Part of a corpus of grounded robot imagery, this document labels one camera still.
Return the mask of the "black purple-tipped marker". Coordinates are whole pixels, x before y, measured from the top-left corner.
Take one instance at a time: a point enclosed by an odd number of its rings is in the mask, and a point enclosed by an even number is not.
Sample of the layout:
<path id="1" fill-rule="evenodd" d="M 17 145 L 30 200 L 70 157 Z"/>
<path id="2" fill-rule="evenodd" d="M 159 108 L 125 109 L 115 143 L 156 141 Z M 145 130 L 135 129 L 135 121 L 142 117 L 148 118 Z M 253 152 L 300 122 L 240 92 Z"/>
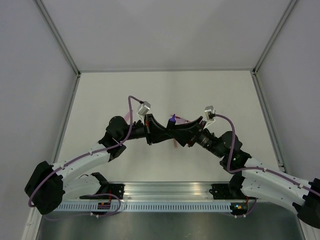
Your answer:
<path id="1" fill-rule="evenodd" d="M 176 127 L 176 115 L 173 114 L 171 115 L 171 117 L 169 118 L 168 122 L 167 122 L 167 126 L 166 129 L 167 130 L 174 130 Z"/>

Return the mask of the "orange highlighter pen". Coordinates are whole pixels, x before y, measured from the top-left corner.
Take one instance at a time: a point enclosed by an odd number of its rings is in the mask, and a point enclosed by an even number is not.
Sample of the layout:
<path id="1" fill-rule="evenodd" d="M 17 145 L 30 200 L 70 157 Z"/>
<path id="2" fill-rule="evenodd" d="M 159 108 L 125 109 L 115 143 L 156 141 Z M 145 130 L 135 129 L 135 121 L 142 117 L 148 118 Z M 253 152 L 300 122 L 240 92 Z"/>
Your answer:
<path id="1" fill-rule="evenodd" d="M 177 149 L 178 148 L 178 142 L 175 139 L 173 139 L 173 144 L 174 144 L 174 148 Z"/>

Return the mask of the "red pen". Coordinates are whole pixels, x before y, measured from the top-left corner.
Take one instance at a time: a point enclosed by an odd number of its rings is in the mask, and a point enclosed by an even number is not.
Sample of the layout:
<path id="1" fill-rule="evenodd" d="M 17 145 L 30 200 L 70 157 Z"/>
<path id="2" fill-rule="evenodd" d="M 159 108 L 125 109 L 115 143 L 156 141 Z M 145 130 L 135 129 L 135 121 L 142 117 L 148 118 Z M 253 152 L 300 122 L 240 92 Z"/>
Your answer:
<path id="1" fill-rule="evenodd" d="M 178 124 L 187 124 L 187 123 L 190 123 L 189 120 L 185 119 L 185 118 L 181 118 L 181 117 L 178 117 L 176 116 L 175 117 L 175 120 Z"/>

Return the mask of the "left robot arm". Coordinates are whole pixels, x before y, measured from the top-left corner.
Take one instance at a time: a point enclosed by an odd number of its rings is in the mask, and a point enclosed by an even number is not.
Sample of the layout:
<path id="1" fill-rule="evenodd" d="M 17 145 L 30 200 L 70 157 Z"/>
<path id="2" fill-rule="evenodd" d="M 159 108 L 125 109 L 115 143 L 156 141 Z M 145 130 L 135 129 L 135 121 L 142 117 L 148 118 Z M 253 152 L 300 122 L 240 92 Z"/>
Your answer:
<path id="1" fill-rule="evenodd" d="M 126 149 L 123 144 L 126 140 L 145 138 L 151 145 L 172 139 L 171 132 L 159 125 L 152 114 L 147 114 L 144 121 L 130 124 L 121 116 L 113 117 L 105 135 L 91 151 L 69 161 L 55 164 L 43 161 L 36 166 L 24 189 L 28 205 L 42 215 L 51 213 L 63 199 L 70 199 L 76 192 L 78 175 L 119 157 Z"/>

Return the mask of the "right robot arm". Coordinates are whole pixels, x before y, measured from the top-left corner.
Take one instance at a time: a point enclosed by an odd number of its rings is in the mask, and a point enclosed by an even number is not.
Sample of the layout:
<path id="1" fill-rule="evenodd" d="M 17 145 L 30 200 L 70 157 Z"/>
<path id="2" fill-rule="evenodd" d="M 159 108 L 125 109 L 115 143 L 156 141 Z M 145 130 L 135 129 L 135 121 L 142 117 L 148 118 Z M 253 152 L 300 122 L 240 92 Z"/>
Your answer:
<path id="1" fill-rule="evenodd" d="M 312 181 L 275 170 L 242 151 L 235 126 L 226 116 L 218 115 L 229 122 L 231 130 L 220 137 L 208 131 L 207 125 L 216 117 L 211 113 L 203 121 L 201 118 L 177 124 L 173 115 L 167 123 L 172 138 L 181 145 L 201 145 L 216 157 L 220 165 L 232 175 L 228 184 L 228 194 L 235 199 L 248 197 L 263 199 L 281 206 L 294 214 L 305 224 L 320 227 L 320 180 Z"/>

